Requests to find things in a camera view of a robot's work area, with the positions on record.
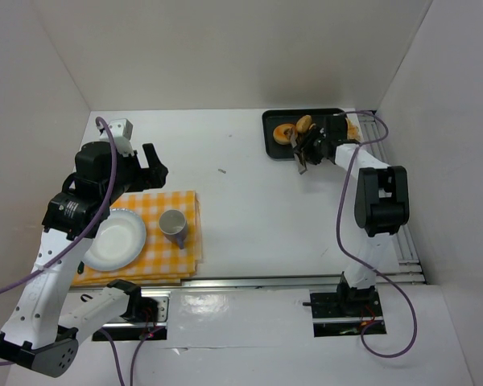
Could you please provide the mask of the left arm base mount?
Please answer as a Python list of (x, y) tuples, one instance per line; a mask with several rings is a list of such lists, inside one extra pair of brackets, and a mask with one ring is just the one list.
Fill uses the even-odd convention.
[(106, 323), (102, 329), (115, 342), (136, 342), (149, 334), (149, 341), (167, 339), (167, 318), (169, 315), (169, 297), (156, 296), (145, 300), (133, 320), (118, 317)]

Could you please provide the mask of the glazed ring donut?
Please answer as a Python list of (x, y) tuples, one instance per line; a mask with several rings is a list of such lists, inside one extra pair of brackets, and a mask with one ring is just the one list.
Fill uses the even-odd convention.
[(293, 134), (296, 134), (296, 127), (294, 124), (285, 123), (278, 125), (274, 128), (273, 131), (273, 139), (276, 143), (280, 145), (290, 145), (291, 144), (291, 137)]

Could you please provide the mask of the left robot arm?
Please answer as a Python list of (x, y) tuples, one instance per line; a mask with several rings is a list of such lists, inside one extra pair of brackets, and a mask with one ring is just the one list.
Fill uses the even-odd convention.
[(121, 154), (108, 142), (90, 142), (75, 157), (75, 171), (47, 206), (38, 256), (10, 318), (0, 329), (0, 359), (53, 378), (72, 364), (81, 343), (106, 323), (156, 321), (157, 301), (139, 285), (114, 279), (74, 311), (62, 314), (77, 268), (110, 206), (122, 194), (161, 188), (168, 170), (155, 148)]

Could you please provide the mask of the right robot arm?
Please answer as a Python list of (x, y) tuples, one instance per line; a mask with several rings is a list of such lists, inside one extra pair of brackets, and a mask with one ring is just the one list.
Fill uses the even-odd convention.
[[(317, 165), (324, 159), (346, 171), (336, 215), (336, 242), (350, 263), (337, 285), (336, 303), (346, 314), (353, 314), (373, 302), (382, 254), (409, 220), (407, 171), (375, 158), (363, 149), (367, 143), (354, 134), (341, 135), (321, 128), (309, 117), (301, 118), (288, 138), (299, 173), (307, 170), (308, 163)], [(365, 233), (365, 243), (357, 255), (350, 253), (341, 239), (341, 217), (351, 180), (357, 183), (354, 220)]]

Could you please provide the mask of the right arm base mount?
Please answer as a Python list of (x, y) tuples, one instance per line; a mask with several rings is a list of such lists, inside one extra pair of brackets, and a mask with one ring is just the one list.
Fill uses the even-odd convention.
[(377, 293), (370, 300), (348, 303), (341, 303), (336, 293), (310, 293), (302, 305), (312, 313), (315, 338), (357, 336), (365, 328), (367, 335), (386, 334)]

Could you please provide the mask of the stainless steel tongs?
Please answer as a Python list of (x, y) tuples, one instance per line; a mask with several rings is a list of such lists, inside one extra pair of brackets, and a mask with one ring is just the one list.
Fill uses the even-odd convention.
[(300, 175), (303, 175), (308, 171), (308, 167), (304, 159), (303, 151), (299, 148), (299, 144), (297, 142), (297, 134), (293, 129), (291, 129), (288, 137), (293, 151), (294, 159), (297, 163), (298, 172)]

